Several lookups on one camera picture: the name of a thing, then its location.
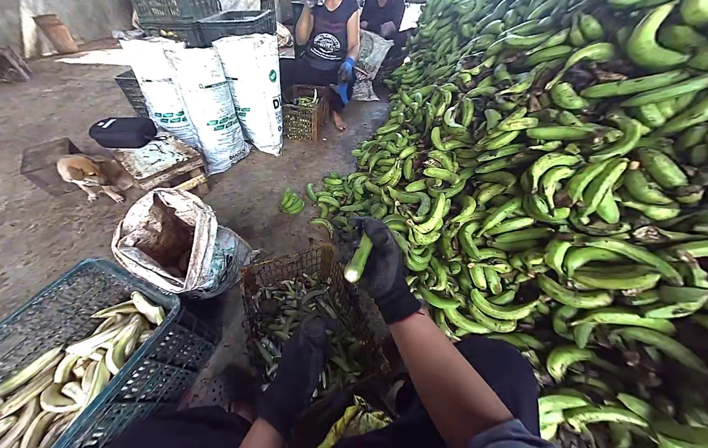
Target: dirt floor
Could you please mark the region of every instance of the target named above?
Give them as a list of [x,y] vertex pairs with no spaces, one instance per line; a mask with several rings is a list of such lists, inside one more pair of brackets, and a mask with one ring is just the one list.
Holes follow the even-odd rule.
[[[83,152],[102,154],[103,148],[88,136],[90,125],[105,117],[133,115],[113,80],[124,67],[67,65],[51,59],[30,67],[30,82],[0,84],[0,320],[80,260],[111,259],[112,232],[143,194],[128,190],[129,199],[121,205],[106,196],[89,203],[80,190],[51,196],[20,175],[23,148],[69,137]],[[287,187],[302,190],[330,170],[353,171],[350,150],[372,134],[386,114],[383,101],[353,102],[344,113],[347,131],[327,124],[323,141],[286,140],[280,157],[253,151],[229,171],[213,176],[211,192],[203,199],[215,210],[219,224],[268,254],[327,240],[325,230],[308,224],[317,213],[313,207],[300,215],[280,214],[281,194]],[[194,306],[220,317],[227,331],[222,348],[241,355],[242,307],[236,294]]]

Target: hand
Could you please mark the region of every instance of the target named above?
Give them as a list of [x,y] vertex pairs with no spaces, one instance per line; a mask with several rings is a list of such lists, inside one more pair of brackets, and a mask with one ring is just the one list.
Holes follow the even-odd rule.
[[258,416],[285,440],[309,406],[327,355],[326,323],[318,316],[301,323],[282,348],[277,377],[263,394]]
[[340,68],[337,70],[337,83],[350,83],[354,81],[354,66],[356,61],[353,57],[347,57],[343,64],[340,64]]
[[373,297],[385,322],[403,321],[420,309],[420,302],[409,291],[407,267],[398,243],[383,222],[373,218],[355,218],[359,235],[366,234],[373,243],[360,281]]
[[387,22],[382,24],[382,31],[381,35],[382,37],[387,37],[396,31],[396,25],[393,22]]

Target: black bag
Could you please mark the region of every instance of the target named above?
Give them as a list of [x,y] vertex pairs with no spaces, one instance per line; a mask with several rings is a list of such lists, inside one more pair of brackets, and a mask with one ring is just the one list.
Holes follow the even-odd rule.
[[89,136],[102,148],[141,148],[157,134],[149,118],[106,118],[92,124]]

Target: blue glove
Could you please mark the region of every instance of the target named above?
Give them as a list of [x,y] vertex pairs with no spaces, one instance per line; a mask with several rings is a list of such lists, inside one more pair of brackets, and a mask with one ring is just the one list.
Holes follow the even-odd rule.
[[354,66],[356,66],[356,61],[353,57],[347,57],[343,64],[340,64],[340,68],[337,70],[338,84],[348,84],[354,81]]

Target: tan dog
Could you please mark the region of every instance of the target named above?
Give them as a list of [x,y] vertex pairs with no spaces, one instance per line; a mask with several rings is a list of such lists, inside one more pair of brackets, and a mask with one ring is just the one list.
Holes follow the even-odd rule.
[[[97,200],[101,192],[105,192],[110,199],[124,202],[122,190],[132,187],[133,179],[119,162],[107,157],[74,155],[63,156],[56,165],[61,178],[67,182],[76,183],[83,191],[89,194],[89,202]],[[101,187],[94,192],[91,187]]]

